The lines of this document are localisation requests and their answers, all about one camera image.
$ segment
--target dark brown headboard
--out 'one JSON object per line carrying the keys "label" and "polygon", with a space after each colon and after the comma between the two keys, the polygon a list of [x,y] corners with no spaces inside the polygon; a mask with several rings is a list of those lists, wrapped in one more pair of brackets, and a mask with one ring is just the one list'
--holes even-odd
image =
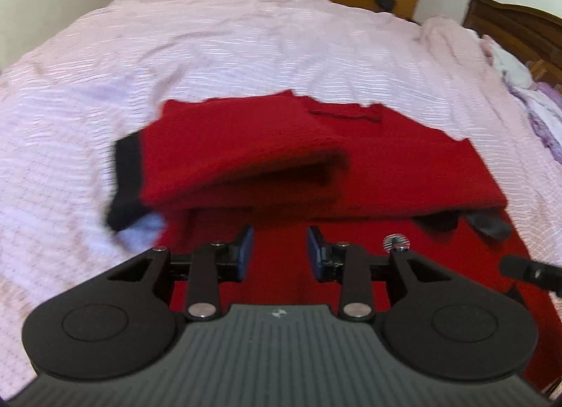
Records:
{"label": "dark brown headboard", "polygon": [[493,37],[536,81],[562,90],[562,19],[533,7],[470,0],[464,27]]}

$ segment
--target pink bedspread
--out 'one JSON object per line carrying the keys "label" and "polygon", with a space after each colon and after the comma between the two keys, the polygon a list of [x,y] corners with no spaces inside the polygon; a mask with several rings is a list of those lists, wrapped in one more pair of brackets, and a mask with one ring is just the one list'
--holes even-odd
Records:
{"label": "pink bedspread", "polygon": [[168,98],[285,89],[470,138],[531,256],[562,264],[561,165],[453,21],[325,0],[119,0],[0,76],[0,395],[34,376],[20,341],[33,307],[132,254],[103,225],[112,143]]}

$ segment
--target purple fabric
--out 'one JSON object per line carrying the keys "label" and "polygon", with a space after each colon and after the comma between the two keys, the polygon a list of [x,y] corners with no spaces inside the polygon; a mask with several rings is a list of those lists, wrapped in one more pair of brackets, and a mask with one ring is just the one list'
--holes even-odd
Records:
{"label": "purple fabric", "polygon": [[554,103],[562,109],[562,95],[552,88],[548,83],[539,82],[537,89],[546,94]]}
{"label": "purple fabric", "polygon": [[[550,88],[551,91],[554,91],[555,93],[558,93],[555,89],[553,89],[549,85],[547,85],[547,86]],[[509,89],[509,92],[513,96],[516,96],[516,97],[518,97],[519,99],[522,100],[522,102],[525,105],[525,108],[527,110],[527,116],[529,117],[530,126],[532,127],[535,134],[541,139],[542,145],[544,145],[547,149],[550,150],[550,153],[552,154],[554,159],[556,161],[558,161],[558,163],[562,164],[562,146],[554,138],[553,134],[550,132],[549,128],[546,126],[546,124],[541,119],[541,117],[539,117],[535,113],[535,111],[530,108],[530,106],[529,106],[530,97],[527,94],[524,94],[524,93],[520,92],[516,87],[514,87],[510,84],[507,84],[507,87]],[[550,95],[547,92],[543,91],[540,87],[539,87],[539,89],[544,94],[546,94],[548,97],[550,97]]]}

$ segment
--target gray ribbed panel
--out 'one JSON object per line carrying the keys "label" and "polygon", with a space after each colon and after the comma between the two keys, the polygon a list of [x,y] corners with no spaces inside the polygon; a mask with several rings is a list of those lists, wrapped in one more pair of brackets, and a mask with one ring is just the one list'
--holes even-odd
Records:
{"label": "gray ribbed panel", "polygon": [[190,325],[173,352],[116,381],[42,376],[15,407],[543,407],[517,377],[454,385],[395,360],[372,329],[327,306],[232,306]]}

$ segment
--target red garment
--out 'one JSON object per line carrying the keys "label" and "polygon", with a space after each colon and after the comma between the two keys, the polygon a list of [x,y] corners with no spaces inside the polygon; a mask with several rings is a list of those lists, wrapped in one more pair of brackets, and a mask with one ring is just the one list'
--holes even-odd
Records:
{"label": "red garment", "polygon": [[[516,234],[495,244],[464,220],[452,234],[430,234],[408,219],[504,208],[506,200],[469,141],[454,141],[381,105],[321,104],[290,92],[168,102],[161,120],[136,135],[142,180],[123,168],[120,176],[117,161],[114,221],[130,217],[131,208],[161,212],[168,227],[160,243],[174,253],[230,240],[243,224],[254,224],[248,277],[221,286],[224,306],[334,307],[339,286],[315,282],[308,266],[305,227],[313,220],[329,240],[350,240],[373,254],[381,254],[384,236],[403,233],[413,250],[502,292],[511,282],[499,275],[499,258],[527,256]],[[547,294],[521,289],[541,333],[527,376],[542,388],[562,373],[562,325]],[[388,306],[381,291],[375,286],[378,303]],[[174,306],[181,300],[178,288]]]}

